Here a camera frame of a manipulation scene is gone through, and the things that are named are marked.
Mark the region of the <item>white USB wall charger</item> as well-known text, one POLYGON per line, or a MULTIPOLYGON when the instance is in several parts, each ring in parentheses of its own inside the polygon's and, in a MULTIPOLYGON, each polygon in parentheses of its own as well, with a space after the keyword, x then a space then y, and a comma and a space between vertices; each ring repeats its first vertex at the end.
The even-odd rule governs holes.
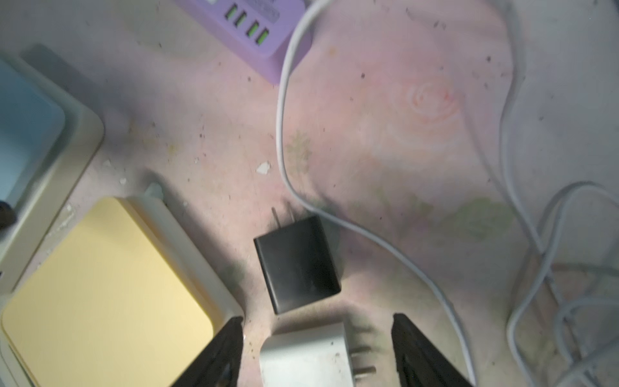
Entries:
POLYGON ((350 348, 342 322, 272 335, 260 350, 264 386, 355 386, 377 373, 373 365, 355 368, 353 358, 369 347, 350 348))

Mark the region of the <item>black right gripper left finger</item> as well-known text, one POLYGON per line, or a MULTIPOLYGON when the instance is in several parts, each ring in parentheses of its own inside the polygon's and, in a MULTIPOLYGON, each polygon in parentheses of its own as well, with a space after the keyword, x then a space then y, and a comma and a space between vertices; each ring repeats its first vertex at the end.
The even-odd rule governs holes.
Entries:
POLYGON ((243 317, 228 320, 173 387, 237 386, 243 354, 243 317))

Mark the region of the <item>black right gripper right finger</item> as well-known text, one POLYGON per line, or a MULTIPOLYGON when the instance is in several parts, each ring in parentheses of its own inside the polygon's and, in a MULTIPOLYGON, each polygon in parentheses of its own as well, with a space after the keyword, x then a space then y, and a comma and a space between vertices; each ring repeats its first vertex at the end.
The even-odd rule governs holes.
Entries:
POLYGON ((472 387, 405 314, 393 315, 391 338, 402 387, 472 387))

